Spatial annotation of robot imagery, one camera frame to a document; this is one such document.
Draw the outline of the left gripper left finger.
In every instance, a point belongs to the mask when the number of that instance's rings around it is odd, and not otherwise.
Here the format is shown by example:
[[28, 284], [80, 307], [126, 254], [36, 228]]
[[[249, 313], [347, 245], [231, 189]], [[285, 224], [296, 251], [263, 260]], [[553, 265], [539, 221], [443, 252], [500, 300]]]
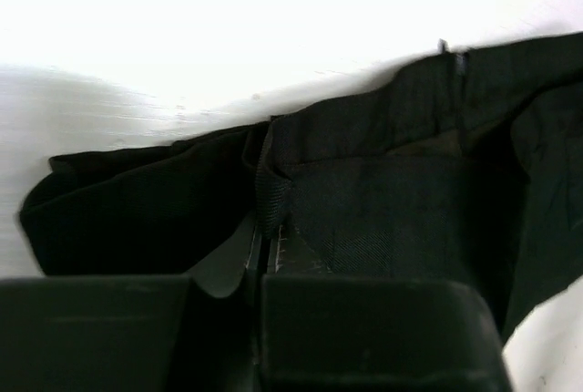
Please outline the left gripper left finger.
[[4, 279], [4, 391], [256, 391], [254, 222], [185, 273]]

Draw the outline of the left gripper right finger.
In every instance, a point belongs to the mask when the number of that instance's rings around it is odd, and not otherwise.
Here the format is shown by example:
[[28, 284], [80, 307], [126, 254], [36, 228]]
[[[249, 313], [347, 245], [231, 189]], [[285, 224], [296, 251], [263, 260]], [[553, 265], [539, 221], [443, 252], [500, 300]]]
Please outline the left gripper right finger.
[[296, 235], [261, 279], [265, 391], [508, 391], [484, 299], [451, 281], [331, 273]]

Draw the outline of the black skirt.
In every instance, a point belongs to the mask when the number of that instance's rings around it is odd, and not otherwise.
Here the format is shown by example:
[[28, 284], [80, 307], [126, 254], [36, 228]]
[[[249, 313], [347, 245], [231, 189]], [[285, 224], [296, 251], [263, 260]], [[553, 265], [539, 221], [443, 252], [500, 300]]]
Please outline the black skirt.
[[19, 212], [48, 275], [181, 273], [254, 212], [334, 273], [471, 285], [509, 337], [582, 275], [582, 36], [444, 52], [370, 92], [49, 165]]

